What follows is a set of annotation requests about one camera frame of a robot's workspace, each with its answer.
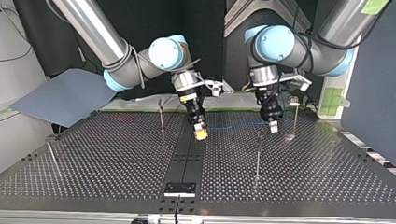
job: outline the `metal rod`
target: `metal rod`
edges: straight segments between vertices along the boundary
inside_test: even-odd
[[[59,169],[59,165],[58,165],[58,162],[56,161],[56,157],[55,157],[55,154],[53,153],[52,146],[50,145],[50,142],[47,142],[47,146],[49,147],[50,155],[53,159],[53,162],[55,163],[56,169],[58,170],[59,177],[62,178],[61,169]]]
[[[294,136],[295,136],[295,133],[296,133],[298,107],[299,107],[299,106],[296,106],[296,114],[294,115],[294,125],[293,125],[293,135],[294,135]]]
[[[256,179],[260,179],[260,151],[257,152]]]
[[[160,108],[161,132],[165,132],[165,128],[163,127],[163,105],[161,99],[158,99],[158,107]]]
[[[125,43],[121,40],[102,9],[94,0],[53,0],[73,27],[105,65],[123,58]]]

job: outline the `white wire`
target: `white wire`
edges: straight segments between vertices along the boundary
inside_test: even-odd
[[[47,3],[47,6],[49,7],[49,9],[53,12],[53,14],[55,14],[62,21],[70,23],[67,19],[65,19],[61,15],[59,15],[59,13],[55,10],[55,8],[53,8],[52,4],[50,3],[50,0],[46,0],[46,3]]]

